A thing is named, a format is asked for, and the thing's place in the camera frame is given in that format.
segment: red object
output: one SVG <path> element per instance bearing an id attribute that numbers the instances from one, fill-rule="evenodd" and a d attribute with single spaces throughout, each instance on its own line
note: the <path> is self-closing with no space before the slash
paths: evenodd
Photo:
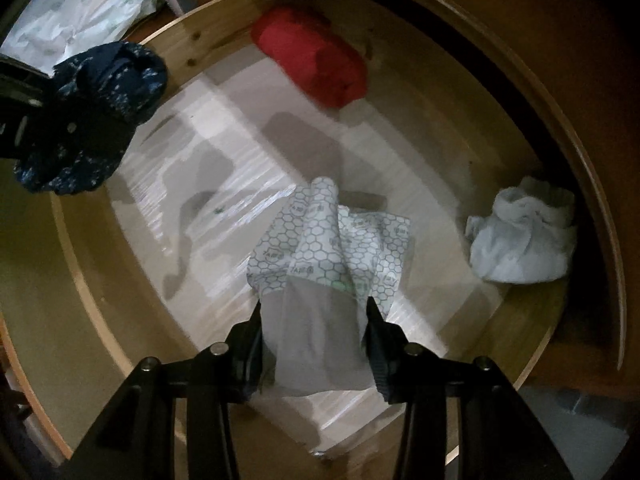
<path id="1" fill-rule="evenodd" d="M 360 54 L 331 32 L 330 22 L 310 10 L 274 7 L 255 22 L 252 40 L 309 97 L 342 108 L 367 92 Z"/>

